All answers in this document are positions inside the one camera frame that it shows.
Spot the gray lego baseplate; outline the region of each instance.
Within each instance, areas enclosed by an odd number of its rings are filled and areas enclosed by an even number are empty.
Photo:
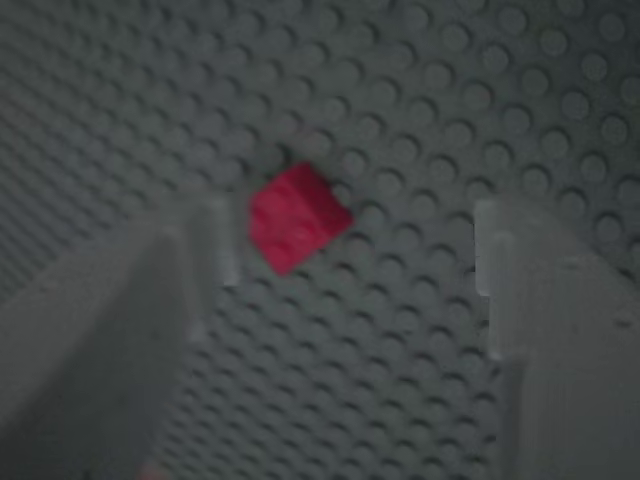
[[[640,273],[640,8],[586,0],[0,1],[0,292],[194,184],[311,161],[355,226],[248,248],[156,459],[176,479],[494,476],[472,208],[520,192]]]

